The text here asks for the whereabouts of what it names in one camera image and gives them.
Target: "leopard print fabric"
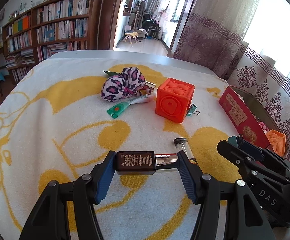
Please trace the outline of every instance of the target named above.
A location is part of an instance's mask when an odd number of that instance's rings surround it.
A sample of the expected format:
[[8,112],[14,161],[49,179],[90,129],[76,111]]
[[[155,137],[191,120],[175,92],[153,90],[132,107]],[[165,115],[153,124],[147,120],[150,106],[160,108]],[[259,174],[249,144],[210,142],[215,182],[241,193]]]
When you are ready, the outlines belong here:
[[109,77],[101,91],[101,98],[109,102],[116,102],[131,96],[141,96],[141,90],[146,80],[136,67],[124,68],[120,75]]

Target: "silver bolt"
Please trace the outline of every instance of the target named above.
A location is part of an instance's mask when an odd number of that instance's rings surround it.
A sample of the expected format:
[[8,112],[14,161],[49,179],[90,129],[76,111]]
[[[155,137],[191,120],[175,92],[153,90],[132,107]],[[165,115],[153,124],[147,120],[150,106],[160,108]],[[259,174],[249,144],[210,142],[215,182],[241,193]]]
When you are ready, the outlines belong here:
[[48,183],[48,185],[49,185],[50,187],[54,187],[56,184],[57,184],[57,181],[56,181],[56,180],[51,180],[51,181]]
[[243,187],[246,183],[242,179],[239,179],[237,180],[237,184],[238,186]]
[[82,179],[83,180],[89,180],[90,178],[91,178],[92,176],[90,175],[90,174],[84,174],[83,176],[82,176]]
[[211,176],[208,173],[203,174],[202,177],[203,177],[204,180],[210,180],[211,179]]

